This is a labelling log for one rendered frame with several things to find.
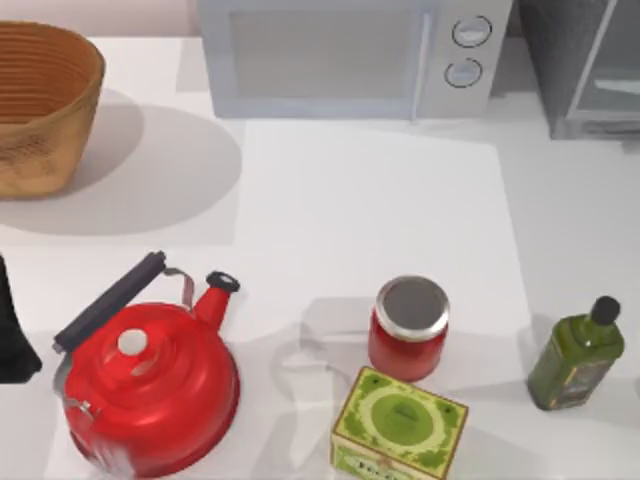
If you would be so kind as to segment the red can with silver lid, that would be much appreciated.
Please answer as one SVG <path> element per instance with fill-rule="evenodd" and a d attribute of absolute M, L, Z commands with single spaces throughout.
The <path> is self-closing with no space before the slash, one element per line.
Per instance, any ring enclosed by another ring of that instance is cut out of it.
<path fill-rule="evenodd" d="M 437 367 L 450 319 L 444 289 L 419 275 L 386 282 L 373 306 L 368 355 L 382 373 L 404 382 L 424 379 Z"/>

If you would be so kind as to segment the pale microwave oven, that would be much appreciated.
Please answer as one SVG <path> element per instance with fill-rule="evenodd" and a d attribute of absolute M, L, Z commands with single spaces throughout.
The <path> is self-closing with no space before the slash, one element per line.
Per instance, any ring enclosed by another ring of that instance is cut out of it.
<path fill-rule="evenodd" d="M 481 114 L 513 0 L 197 0 L 215 114 L 221 118 L 403 119 L 411 106 L 423 15 L 431 16 L 419 117 Z M 490 20 L 476 48 L 458 20 Z M 472 58 L 478 83 L 456 89 L 446 67 Z"/>

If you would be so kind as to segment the green and yellow tin box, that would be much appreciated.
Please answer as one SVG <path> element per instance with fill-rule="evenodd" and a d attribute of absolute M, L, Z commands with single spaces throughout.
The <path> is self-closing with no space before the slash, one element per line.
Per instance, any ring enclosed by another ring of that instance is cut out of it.
<path fill-rule="evenodd" d="M 332 428 L 331 463 L 360 480 L 447 480 L 468 413 L 364 367 Z"/>

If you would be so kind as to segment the microwave knob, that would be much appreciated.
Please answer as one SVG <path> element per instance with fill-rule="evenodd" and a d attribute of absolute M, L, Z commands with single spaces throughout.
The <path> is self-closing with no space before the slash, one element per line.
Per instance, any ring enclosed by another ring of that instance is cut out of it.
<path fill-rule="evenodd" d="M 447 84 L 456 89 L 469 88 L 479 82 L 483 75 L 482 65 L 475 59 L 465 58 L 449 64 L 444 71 Z"/>
<path fill-rule="evenodd" d="M 452 40 L 461 48 L 476 48 L 492 34 L 492 24 L 484 16 L 476 15 L 458 20 L 452 28 Z"/>

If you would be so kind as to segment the green bottle with black cap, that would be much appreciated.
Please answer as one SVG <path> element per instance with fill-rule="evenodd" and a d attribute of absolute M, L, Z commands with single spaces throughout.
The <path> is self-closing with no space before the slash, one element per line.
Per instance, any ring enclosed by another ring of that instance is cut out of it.
<path fill-rule="evenodd" d="M 580 406 L 593 394 L 625 341 L 617 326 L 621 304 L 604 295 L 584 314 L 560 319 L 552 328 L 526 385 L 534 404 L 553 411 Z"/>

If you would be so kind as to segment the wooden woven basket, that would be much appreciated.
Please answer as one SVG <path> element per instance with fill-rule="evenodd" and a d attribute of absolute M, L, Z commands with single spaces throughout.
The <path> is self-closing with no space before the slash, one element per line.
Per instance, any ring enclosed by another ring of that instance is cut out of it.
<path fill-rule="evenodd" d="M 0 20 L 0 200 L 48 196 L 70 183 L 105 72 L 100 50 L 74 31 Z"/>

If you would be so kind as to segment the grey cabinet with dark inside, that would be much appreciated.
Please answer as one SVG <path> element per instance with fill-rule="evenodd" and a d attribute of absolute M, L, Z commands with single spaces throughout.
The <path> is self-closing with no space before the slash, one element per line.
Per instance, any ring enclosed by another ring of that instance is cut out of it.
<path fill-rule="evenodd" d="M 640 0 L 519 0 L 554 140 L 640 144 Z"/>

